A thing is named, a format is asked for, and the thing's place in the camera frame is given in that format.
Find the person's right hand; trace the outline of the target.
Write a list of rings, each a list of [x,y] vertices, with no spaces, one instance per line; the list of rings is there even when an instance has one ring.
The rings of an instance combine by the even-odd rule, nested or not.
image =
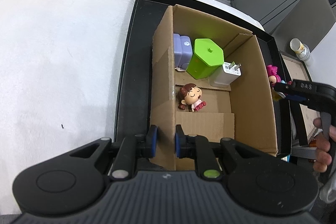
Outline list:
[[[313,124],[317,128],[322,128],[321,118],[317,118],[313,121]],[[336,130],[334,126],[330,126],[329,128],[329,137],[335,141]],[[327,167],[331,165],[332,158],[329,155],[330,150],[330,142],[329,139],[326,139],[323,136],[323,133],[319,133],[316,137],[316,161],[313,164],[313,168],[316,172],[324,173],[327,170]]]

